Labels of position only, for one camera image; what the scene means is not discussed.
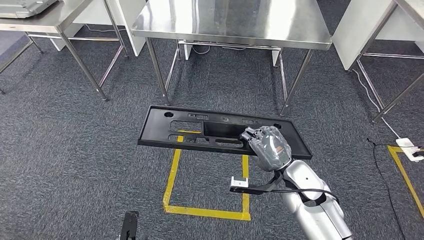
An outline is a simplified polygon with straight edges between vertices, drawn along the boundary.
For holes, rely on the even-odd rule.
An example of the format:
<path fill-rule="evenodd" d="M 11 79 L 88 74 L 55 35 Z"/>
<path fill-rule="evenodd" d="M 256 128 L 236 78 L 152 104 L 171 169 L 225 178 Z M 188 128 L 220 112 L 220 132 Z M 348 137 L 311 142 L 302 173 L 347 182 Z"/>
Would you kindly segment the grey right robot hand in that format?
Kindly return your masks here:
<path fill-rule="evenodd" d="M 247 127 L 240 134 L 257 156 L 259 168 L 266 172 L 278 171 L 292 161 L 292 149 L 275 126 Z"/>

